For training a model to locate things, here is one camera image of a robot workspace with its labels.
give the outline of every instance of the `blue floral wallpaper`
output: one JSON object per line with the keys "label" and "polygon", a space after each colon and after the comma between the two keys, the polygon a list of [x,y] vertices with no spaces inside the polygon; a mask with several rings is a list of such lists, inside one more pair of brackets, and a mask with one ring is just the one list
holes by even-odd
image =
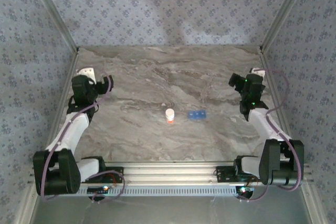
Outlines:
{"label": "blue floral wallpaper", "polygon": [[[336,223],[335,41],[336,0],[297,0],[267,53],[291,83],[287,117],[294,137],[306,145],[330,223]],[[284,94],[285,83],[276,81]]]}
{"label": "blue floral wallpaper", "polygon": [[12,223],[73,53],[40,0],[0,6],[0,223]]}
{"label": "blue floral wallpaper", "polygon": [[283,0],[53,0],[78,46],[259,45]]}

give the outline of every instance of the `blue block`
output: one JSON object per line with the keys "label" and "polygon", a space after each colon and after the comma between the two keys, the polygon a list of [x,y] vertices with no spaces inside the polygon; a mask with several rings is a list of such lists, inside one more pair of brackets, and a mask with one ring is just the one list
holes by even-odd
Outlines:
{"label": "blue block", "polygon": [[190,120],[206,119],[206,112],[205,110],[190,110],[188,112],[188,118]]}

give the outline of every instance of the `white bottle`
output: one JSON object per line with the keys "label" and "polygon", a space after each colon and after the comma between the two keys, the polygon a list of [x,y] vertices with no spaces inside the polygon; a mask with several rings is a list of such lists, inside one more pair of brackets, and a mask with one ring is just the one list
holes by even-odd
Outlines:
{"label": "white bottle", "polygon": [[173,109],[167,109],[166,110],[166,119],[168,123],[173,123],[175,117],[175,112]]}

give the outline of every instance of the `gray marble table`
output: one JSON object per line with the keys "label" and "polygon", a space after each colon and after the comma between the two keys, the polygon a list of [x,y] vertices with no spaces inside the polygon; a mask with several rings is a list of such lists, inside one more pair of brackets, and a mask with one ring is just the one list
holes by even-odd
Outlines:
{"label": "gray marble table", "polygon": [[[114,88],[83,134],[76,159],[231,161],[262,151],[264,140],[240,115],[239,94],[228,85],[233,72],[261,67],[257,54],[226,46],[81,48],[77,69],[85,66],[94,67],[98,80],[103,71],[111,74]],[[262,99],[273,107],[269,89]],[[165,120],[167,108],[175,111],[173,124]],[[200,109],[206,120],[187,118]]]}

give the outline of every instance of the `wall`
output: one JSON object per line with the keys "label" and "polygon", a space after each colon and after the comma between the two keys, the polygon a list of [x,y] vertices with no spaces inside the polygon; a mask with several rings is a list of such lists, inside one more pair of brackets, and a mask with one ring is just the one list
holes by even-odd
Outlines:
{"label": "wall", "polygon": [[[290,81],[286,112],[306,145],[330,223],[336,223],[336,2],[297,0],[267,53]],[[276,77],[284,95],[286,86]]]}
{"label": "wall", "polygon": [[73,53],[40,0],[0,0],[0,223],[46,144]]}
{"label": "wall", "polygon": [[283,0],[53,0],[78,46],[262,42]]}

